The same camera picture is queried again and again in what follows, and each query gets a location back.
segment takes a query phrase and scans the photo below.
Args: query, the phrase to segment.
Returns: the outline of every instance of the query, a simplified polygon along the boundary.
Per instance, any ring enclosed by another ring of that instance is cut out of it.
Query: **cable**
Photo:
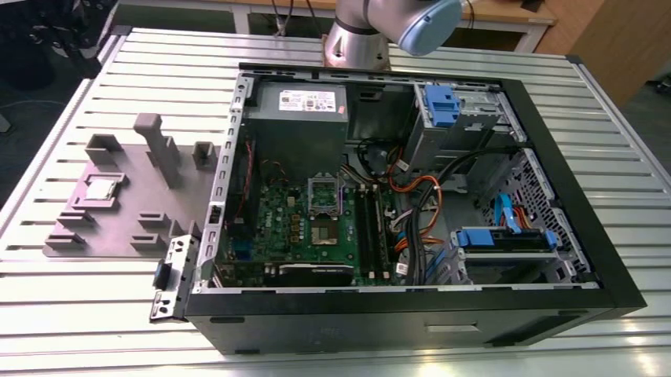
[[[387,178],[390,176],[390,171],[394,167],[390,167],[387,168],[387,171],[385,172],[385,174],[377,174],[374,172],[374,169],[373,167],[370,166],[370,162],[369,160],[366,159],[366,154],[365,154],[365,150],[363,150],[363,147],[369,147],[370,145],[383,145],[383,144],[393,144],[395,147],[390,150],[390,152],[387,153],[387,161],[390,161],[390,155],[394,155],[394,153],[398,151],[399,153],[399,158],[401,158],[401,155],[403,153],[403,149],[398,146],[398,141],[395,140],[390,140],[390,139],[383,139],[383,138],[379,138],[379,137],[367,137],[366,139],[362,139],[362,141],[359,142],[359,144],[357,145],[355,147],[355,152],[357,152],[357,158],[359,160],[359,164],[361,166],[365,168],[365,172],[369,174],[369,176],[374,179],[374,180],[379,180],[381,178]]]
[[[63,102],[59,102],[59,101],[26,100],[26,101],[12,102],[11,104],[6,104],[6,105],[0,106],[0,109],[2,108],[11,108],[12,106],[16,106],[18,104],[59,104],[63,107],[67,106],[67,104],[64,104]]]
[[[275,17],[276,17],[276,19],[279,21],[281,20],[281,13],[276,11],[275,0],[272,0],[272,10],[275,11]],[[282,26],[282,29],[281,29],[281,25],[278,25],[278,30],[276,30],[276,33],[275,33],[276,37],[287,35],[287,25],[290,24],[290,19],[291,19],[293,13],[294,13],[294,0],[291,0],[291,2],[290,2],[290,12],[287,14],[287,19],[285,20],[285,24]]]
[[[306,0],[306,2],[307,2],[307,7],[309,7],[309,8],[310,8],[310,10],[311,10],[313,23],[315,24],[317,35],[318,35],[318,38],[322,38],[322,29],[321,29],[321,27],[319,27],[319,22],[317,22],[315,10],[313,9],[311,0]]]
[[[252,181],[252,159],[254,159],[254,156],[252,156],[252,146],[250,145],[250,141],[246,141],[244,142],[246,146],[247,146],[247,176],[244,178],[244,188],[243,188],[243,198],[240,199],[240,205],[238,206],[238,211],[235,213],[235,217],[232,218],[232,220],[235,221],[235,219],[240,216],[240,213],[243,212],[243,204],[244,204],[244,198],[247,196],[247,192],[250,191],[250,182]]]
[[[454,172],[459,169],[459,167],[469,162],[470,160],[478,158],[479,156],[487,155],[487,154],[510,154],[519,152],[521,147],[518,146],[507,146],[507,147],[491,147],[491,148],[485,148],[479,149],[477,151],[473,151],[470,153],[466,153],[465,155],[459,156],[457,159],[453,160],[453,162],[441,170],[439,177],[438,177],[438,187],[441,187],[441,184],[450,178],[450,176],[454,174]],[[410,262],[414,261],[414,259],[419,260],[419,264],[426,261],[426,255],[425,255],[425,246],[421,242],[421,230],[419,230],[419,208],[425,206],[425,204],[429,202],[429,198],[433,195],[434,190],[431,189],[433,187],[429,187],[425,189],[425,192],[422,194],[422,197],[419,198],[419,204],[415,206],[413,214],[410,215],[409,221],[406,222],[406,235],[409,238],[409,260]],[[414,282],[418,282],[417,284],[422,284],[423,282],[423,276],[414,276]]]
[[[469,8],[471,9],[471,14],[469,14],[469,29],[475,28],[475,9],[473,8],[471,0],[466,0],[469,3]]]

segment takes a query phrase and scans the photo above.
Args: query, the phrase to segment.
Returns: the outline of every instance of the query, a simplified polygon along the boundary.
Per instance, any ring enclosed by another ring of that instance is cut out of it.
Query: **wooden desk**
[[[514,31],[523,33],[515,51],[533,53],[539,41],[546,34],[547,28],[555,24],[557,17],[546,5],[538,13],[521,8],[521,2],[507,0],[473,0],[475,11],[474,29],[494,31]],[[160,6],[187,9],[223,10],[232,13],[235,28],[239,34],[250,34],[248,15],[251,13],[272,14],[271,0],[122,0],[123,4]],[[289,14],[291,0],[276,0],[278,12]],[[311,0],[313,8],[318,17],[335,18],[338,0]],[[297,16],[310,16],[306,0],[294,1]],[[469,27],[471,9],[466,7],[459,27]]]

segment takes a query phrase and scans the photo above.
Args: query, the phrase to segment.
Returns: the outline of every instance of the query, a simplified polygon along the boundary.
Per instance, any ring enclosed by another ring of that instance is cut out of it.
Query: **green circuit board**
[[[290,197],[295,198],[293,206]],[[343,207],[343,214],[337,219],[326,216],[311,219],[307,215],[306,186],[264,187],[252,259],[345,262],[357,266],[354,200],[345,199]],[[329,236],[337,240],[335,244],[314,244],[314,237],[315,240],[329,240]]]
[[[326,214],[311,216],[307,185],[278,182],[262,187],[254,240],[231,240],[228,253],[223,253],[226,260],[220,261],[228,268],[228,273],[235,275],[238,285],[262,286],[264,262],[343,263],[355,269],[357,286],[393,284],[390,274],[378,273],[378,276],[371,278],[361,269],[355,205],[358,193],[355,188],[343,188],[341,194],[341,216],[331,217]],[[385,202],[390,198],[387,195],[381,196]],[[326,205],[333,203],[331,200],[333,196],[327,195],[321,195],[318,198]],[[387,252],[385,239],[381,239],[381,250]],[[387,258],[383,266],[389,271]]]

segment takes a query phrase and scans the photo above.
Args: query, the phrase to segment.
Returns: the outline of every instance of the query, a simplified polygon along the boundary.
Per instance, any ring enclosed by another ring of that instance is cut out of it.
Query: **black cable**
[[[473,8],[471,0],[466,0],[469,3],[469,8],[471,9],[471,14],[469,15],[469,29],[475,28],[475,9]]]
[[[318,38],[322,38],[322,29],[321,29],[321,27],[319,27],[319,22],[317,22],[315,10],[313,9],[311,0],[306,0],[306,2],[307,2],[307,7],[309,7],[309,8],[310,8],[310,10],[311,10],[313,23],[315,24],[317,35],[318,35]]]
[[[398,143],[399,142],[397,140],[383,139],[379,137],[367,137],[366,139],[362,139],[362,141],[355,147],[357,159],[359,160],[361,167],[365,168],[365,172],[375,180],[381,178],[387,178],[390,175],[387,173],[377,174],[374,172],[374,168],[371,167],[369,159],[366,158],[366,151],[363,147],[369,147],[370,145],[393,145],[394,147],[398,146]]]
[[[279,20],[279,17],[281,17],[281,13],[276,11],[276,3],[275,3],[275,0],[272,0],[272,11],[275,12],[275,17],[276,19]],[[278,31],[275,33],[275,36],[279,36],[279,35],[287,35],[287,26],[290,24],[290,19],[291,19],[291,15],[294,14],[294,0],[291,0],[290,2],[290,12],[287,14],[287,19],[285,20],[285,27],[281,28],[278,27]]]

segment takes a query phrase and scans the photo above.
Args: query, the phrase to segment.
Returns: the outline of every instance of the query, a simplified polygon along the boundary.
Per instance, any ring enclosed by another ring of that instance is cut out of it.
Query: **aluminum extrusion table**
[[[321,41],[135,29],[100,52],[0,212],[0,371],[222,375],[667,375],[671,370],[671,185],[595,84],[565,57],[441,49],[395,70],[521,79],[649,303],[534,346],[224,357],[191,324],[148,322],[155,261],[50,260],[52,230],[92,134],[143,143],[138,112],[164,115],[179,145],[220,143],[242,61],[314,64]]]

